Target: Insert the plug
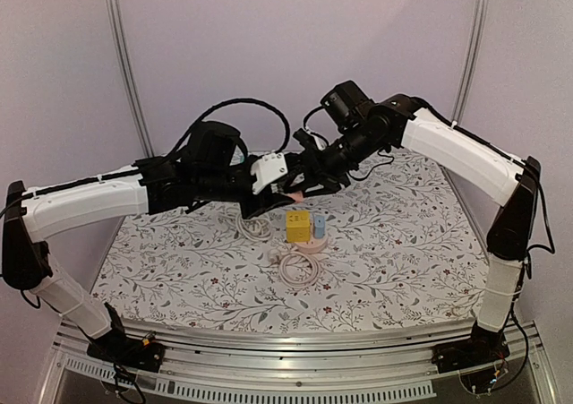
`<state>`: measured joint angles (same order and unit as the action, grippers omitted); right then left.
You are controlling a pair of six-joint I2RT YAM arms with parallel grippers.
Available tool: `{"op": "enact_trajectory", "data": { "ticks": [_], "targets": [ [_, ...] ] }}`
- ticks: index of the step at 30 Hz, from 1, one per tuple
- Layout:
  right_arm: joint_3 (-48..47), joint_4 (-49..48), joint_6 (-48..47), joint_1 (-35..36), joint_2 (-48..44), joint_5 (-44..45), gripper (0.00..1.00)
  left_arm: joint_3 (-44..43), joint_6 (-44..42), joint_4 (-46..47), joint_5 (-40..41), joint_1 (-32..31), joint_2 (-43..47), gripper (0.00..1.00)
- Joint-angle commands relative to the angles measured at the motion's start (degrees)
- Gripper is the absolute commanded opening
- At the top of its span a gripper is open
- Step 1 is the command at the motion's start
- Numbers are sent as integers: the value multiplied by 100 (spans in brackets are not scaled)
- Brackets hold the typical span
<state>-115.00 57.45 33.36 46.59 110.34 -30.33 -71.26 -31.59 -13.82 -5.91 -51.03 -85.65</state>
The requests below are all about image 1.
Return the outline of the blue plug adapter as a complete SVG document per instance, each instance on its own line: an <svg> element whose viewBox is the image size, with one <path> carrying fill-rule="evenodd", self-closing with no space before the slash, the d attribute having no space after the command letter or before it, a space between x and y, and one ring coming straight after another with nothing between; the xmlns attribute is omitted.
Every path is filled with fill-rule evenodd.
<svg viewBox="0 0 573 404"><path fill-rule="evenodd" d="M323 215L313 216L313 236L315 239L322 239L326 235L326 221Z"/></svg>

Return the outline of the pink round power socket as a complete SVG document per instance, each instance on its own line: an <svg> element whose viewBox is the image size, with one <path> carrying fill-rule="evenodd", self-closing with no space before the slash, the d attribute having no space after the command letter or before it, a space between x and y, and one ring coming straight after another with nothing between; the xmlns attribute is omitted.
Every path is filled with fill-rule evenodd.
<svg viewBox="0 0 573 404"><path fill-rule="evenodd" d="M302 254L317 254L323 251L328 246L328 237L322 238L312 237L307 242L294 242L291 244L294 250Z"/></svg>

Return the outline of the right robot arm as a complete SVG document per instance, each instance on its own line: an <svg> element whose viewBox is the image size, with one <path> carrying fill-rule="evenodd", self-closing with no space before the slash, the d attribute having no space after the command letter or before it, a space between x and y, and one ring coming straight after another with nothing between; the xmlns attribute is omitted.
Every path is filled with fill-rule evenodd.
<svg viewBox="0 0 573 404"><path fill-rule="evenodd" d="M353 81L341 82L323 96L318 111L338 129L322 143L307 127L295 132L304 156L307 196L335 193L348 185L350 171L375 152L407 150L439 165L453 180L457 198L481 237L487 262L482 303L469 336L436 345L432 363L441 374L503 364L509 357L505 329L516 323L516 304L532 275L531 253L552 253L531 241L537 217L546 219L541 164L521 158L446 118L427 100L407 94L374 100Z"/></svg>

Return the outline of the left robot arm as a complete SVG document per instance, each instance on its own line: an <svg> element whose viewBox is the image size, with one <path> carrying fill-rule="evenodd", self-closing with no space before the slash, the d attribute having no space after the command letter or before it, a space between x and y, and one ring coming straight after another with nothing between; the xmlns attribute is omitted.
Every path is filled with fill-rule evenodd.
<svg viewBox="0 0 573 404"><path fill-rule="evenodd" d="M251 219L291 204L297 176L314 166L314 153L247 154L232 126L203 121L191 126L164 156L142 159L108 174L43 188L10 184L2 210L2 269L5 283L32 305L45 303L75 323L91 357L126 373L156 373L165 347L153 334L129 337L116 309L98 301L51 256L48 239L106 219L154 215L180 207L196 211L209 202L235 202Z"/></svg>

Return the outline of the yellow cube socket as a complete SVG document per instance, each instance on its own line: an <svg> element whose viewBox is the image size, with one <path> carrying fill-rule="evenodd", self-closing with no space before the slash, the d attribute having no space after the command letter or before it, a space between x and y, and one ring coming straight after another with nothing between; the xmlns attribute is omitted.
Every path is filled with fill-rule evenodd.
<svg viewBox="0 0 573 404"><path fill-rule="evenodd" d="M309 211L288 211L286 213L286 240L288 243L305 243L311 239L311 217Z"/></svg>

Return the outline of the pink plug adapter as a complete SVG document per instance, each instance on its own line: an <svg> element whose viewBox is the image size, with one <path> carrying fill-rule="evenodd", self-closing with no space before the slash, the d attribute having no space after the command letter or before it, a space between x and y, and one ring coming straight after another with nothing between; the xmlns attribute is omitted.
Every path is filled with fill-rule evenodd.
<svg viewBox="0 0 573 404"><path fill-rule="evenodd" d="M302 191L289 193L288 196L292 198L295 203L302 203L304 201L304 193Z"/></svg>

